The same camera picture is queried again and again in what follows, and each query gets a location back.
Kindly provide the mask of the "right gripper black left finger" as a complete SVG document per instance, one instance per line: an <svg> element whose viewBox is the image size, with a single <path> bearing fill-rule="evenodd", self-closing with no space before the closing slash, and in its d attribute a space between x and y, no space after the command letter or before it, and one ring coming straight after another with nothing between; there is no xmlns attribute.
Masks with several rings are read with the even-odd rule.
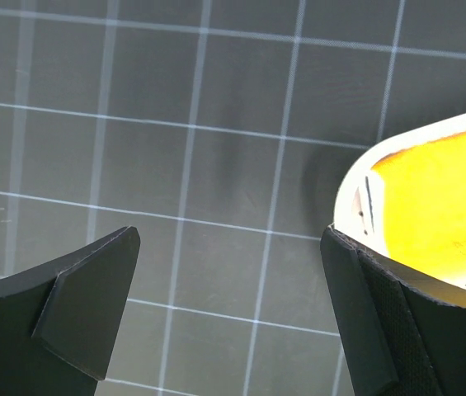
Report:
<svg viewBox="0 0 466 396"><path fill-rule="evenodd" d="M135 227L0 279L0 395L93 395L140 247Z"/></svg>

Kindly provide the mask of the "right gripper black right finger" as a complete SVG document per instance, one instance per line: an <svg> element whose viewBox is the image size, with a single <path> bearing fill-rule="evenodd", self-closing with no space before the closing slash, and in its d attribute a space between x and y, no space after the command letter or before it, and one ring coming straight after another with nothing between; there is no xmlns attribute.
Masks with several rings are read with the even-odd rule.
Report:
<svg viewBox="0 0 466 396"><path fill-rule="evenodd" d="M320 252L357 395L466 395L466 290L327 227Z"/></svg>

